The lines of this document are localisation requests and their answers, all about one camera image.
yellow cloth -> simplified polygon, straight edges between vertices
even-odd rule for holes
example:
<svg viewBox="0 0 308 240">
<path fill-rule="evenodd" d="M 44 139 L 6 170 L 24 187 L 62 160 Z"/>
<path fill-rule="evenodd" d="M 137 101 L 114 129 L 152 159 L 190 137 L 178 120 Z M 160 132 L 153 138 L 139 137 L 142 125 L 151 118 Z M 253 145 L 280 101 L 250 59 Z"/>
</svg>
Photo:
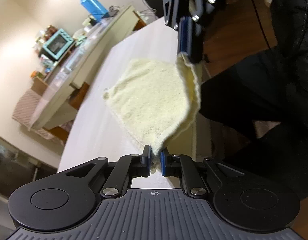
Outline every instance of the yellow cloth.
<svg viewBox="0 0 308 240">
<path fill-rule="evenodd" d="M 183 54 L 176 64 L 133 59 L 123 76 L 103 98 L 143 150 L 149 144 L 153 162 L 160 151 L 195 120 L 200 109 L 200 84 L 191 64 Z"/>
</svg>

person's leg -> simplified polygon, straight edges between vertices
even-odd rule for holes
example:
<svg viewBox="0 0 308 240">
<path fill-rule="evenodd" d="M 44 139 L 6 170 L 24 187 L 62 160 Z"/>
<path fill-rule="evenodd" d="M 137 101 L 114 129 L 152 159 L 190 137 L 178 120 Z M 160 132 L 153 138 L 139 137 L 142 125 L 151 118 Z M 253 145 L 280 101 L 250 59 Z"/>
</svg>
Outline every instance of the person's leg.
<svg viewBox="0 0 308 240">
<path fill-rule="evenodd" d="M 282 121 L 279 92 L 268 51 L 249 56 L 201 86 L 200 113 L 255 139 L 252 121 Z"/>
<path fill-rule="evenodd" d="M 224 162 L 284 184 L 308 197 L 308 132 L 281 123 Z"/>
</svg>

cable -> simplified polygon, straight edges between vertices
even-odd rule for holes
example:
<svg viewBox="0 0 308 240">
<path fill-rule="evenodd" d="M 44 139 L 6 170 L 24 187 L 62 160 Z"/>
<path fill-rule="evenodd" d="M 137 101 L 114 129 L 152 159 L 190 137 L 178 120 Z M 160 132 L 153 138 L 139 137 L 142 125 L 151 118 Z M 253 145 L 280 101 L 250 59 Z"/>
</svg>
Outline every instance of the cable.
<svg viewBox="0 0 308 240">
<path fill-rule="evenodd" d="M 295 51 L 293 53 L 293 56 L 298 52 L 300 45 L 302 44 L 306 31 L 307 31 L 307 26 L 308 26 L 308 0 L 306 0 L 306 9 L 305 9 L 305 17 L 304 17 L 304 24 L 302 26 L 302 30 L 301 30 L 301 36 L 300 36 L 300 40 L 298 41 L 296 47 L 295 47 Z"/>
<path fill-rule="evenodd" d="M 156 14 L 155 14 L 156 13 L 156 9 L 151 8 L 146 0 L 142 0 L 142 1 L 143 1 L 144 5 L 148 8 L 148 10 L 150 10 L 152 12 L 153 17 L 155 18 L 155 20 L 157 20 L 158 18 L 157 18 Z"/>
<path fill-rule="evenodd" d="M 257 20 L 258 20 L 259 27 L 261 29 L 262 35 L 264 36 L 265 42 L 267 44 L 267 47 L 271 50 L 270 45 L 269 45 L 268 40 L 267 40 L 267 37 L 266 37 L 265 32 L 264 32 L 264 29 L 263 29 L 263 27 L 261 25 L 260 18 L 259 18 L 259 15 L 258 15 L 257 8 L 256 8 L 254 0 L 252 0 L 252 4 L 253 4 L 254 10 L 255 10 L 255 13 L 256 13 L 256 16 L 257 16 Z"/>
</svg>

plastic container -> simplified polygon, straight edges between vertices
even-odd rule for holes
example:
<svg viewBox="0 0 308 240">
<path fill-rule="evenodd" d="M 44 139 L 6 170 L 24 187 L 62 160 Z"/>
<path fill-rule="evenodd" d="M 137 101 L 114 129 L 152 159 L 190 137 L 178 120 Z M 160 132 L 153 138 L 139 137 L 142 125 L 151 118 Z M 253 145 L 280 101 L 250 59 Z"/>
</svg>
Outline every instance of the plastic container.
<svg viewBox="0 0 308 240">
<path fill-rule="evenodd" d="M 108 10 L 98 0 L 80 0 L 81 5 L 99 22 L 108 15 Z"/>
</svg>

black cable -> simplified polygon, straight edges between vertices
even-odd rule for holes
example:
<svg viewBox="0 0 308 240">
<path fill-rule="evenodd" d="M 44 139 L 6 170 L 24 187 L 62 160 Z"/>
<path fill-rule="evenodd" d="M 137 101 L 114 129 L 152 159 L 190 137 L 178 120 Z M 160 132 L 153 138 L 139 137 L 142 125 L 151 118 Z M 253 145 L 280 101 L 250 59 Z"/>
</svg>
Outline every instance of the black cable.
<svg viewBox="0 0 308 240">
<path fill-rule="evenodd" d="M 257 20 L 258 20 L 258 23 L 259 23 L 259 27 L 260 27 L 260 29 L 261 29 L 262 35 L 264 36 L 265 42 L 266 42 L 266 44 L 267 44 L 267 47 L 268 47 L 269 49 L 271 49 L 271 48 L 270 48 L 270 45 L 269 45 L 269 43 L 268 43 L 267 37 L 266 37 L 266 35 L 265 35 L 264 29 L 262 28 L 262 25 L 261 25 L 261 22 L 260 22 L 260 18 L 259 18 L 259 15 L 258 15 L 257 8 L 256 8 L 256 5 L 255 5 L 254 0 L 252 0 L 252 4 L 253 4 L 254 10 L 255 10 L 255 13 L 256 13 L 256 16 L 257 16 Z"/>
<path fill-rule="evenodd" d="M 308 0 L 306 0 L 306 9 L 305 9 L 305 17 L 304 17 L 304 24 L 302 26 L 302 31 L 301 31 L 301 35 L 300 35 L 300 40 L 298 41 L 293 56 L 298 52 L 300 45 L 302 44 L 306 31 L 307 31 L 307 26 L 308 26 Z"/>
</svg>

